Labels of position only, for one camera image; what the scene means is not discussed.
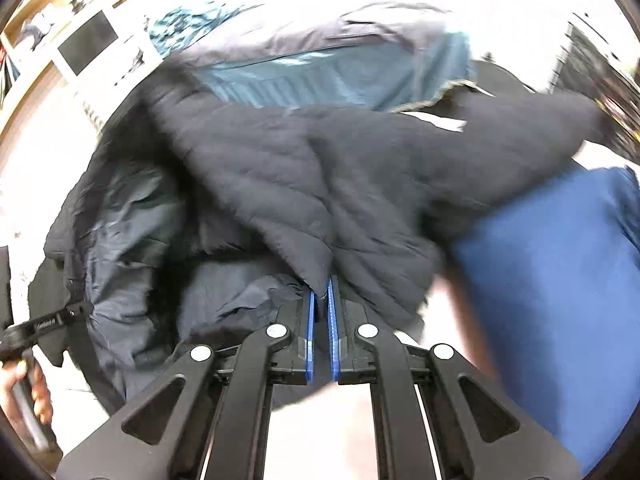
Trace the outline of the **black quilted jacket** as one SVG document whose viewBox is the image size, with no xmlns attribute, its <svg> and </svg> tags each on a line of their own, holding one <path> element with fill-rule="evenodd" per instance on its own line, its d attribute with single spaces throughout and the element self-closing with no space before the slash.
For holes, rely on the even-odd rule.
<svg viewBox="0 0 640 480">
<path fill-rule="evenodd" d="M 331 275 L 377 321 L 419 336 L 442 245 L 608 128 L 570 92 L 469 94 L 450 112 L 461 131 L 357 107 L 257 108 L 157 67 L 50 227 L 30 312 L 90 314 L 42 352 L 70 356 L 114 412 L 186 344 L 238 344 Z"/>
</svg>

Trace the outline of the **blue folded garment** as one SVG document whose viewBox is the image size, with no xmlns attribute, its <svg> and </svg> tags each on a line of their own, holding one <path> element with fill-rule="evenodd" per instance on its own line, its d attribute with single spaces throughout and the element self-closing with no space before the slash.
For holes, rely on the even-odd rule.
<svg viewBox="0 0 640 480">
<path fill-rule="evenodd" d="M 639 473 L 639 183 L 562 174 L 451 248 L 506 394 L 591 478 Z"/>
</svg>

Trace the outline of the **white framed tablet screen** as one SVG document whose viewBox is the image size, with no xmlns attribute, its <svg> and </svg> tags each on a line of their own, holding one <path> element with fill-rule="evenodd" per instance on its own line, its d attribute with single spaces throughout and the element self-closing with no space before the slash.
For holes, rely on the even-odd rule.
<svg viewBox="0 0 640 480">
<path fill-rule="evenodd" d="M 142 66 L 160 62 L 142 21 L 112 6 L 87 6 L 52 44 L 63 79 L 78 87 L 116 86 Z"/>
</svg>

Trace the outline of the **grey purple quilt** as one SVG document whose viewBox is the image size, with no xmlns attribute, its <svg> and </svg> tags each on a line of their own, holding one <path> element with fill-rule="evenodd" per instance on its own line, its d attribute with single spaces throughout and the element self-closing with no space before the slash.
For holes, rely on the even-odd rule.
<svg viewBox="0 0 640 480">
<path fill-rule="evenodd" d="M 265 3 L 229 18 L 174 57 L 201 67 L 379 42 L 413 52 L 459 30 L 453 13 L 426 3 L 305 3 L 295 8 Z"/>
</svg>

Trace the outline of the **wooden shelf unit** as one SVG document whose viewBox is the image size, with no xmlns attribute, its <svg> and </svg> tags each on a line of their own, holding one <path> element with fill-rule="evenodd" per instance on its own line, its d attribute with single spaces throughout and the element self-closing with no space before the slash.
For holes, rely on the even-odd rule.
<svg viewBox="0 0 640 480">
<path fill-rule="evenodd" d="M 1 125 L 6 126 L 43 70 L 52 62 L 55 41 L 80 12 L 96 0 L 20 0 L 1 33 L 6 92 Z"/>
</svg>

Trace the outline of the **blue crumpled blanket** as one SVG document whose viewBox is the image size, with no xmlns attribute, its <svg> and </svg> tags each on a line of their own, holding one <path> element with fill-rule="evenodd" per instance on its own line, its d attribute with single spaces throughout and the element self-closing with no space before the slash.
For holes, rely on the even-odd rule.
<svg viewBox="0 0 640 480">
<path fill-rule="evenodd" d="M 151 24 L 148 34 L 158 54 L 166 58 L 171 52 L 192 46 L 247 10 L 250 10 L 250 6 L 216 1 L 178 6 Z"/>
</svg>

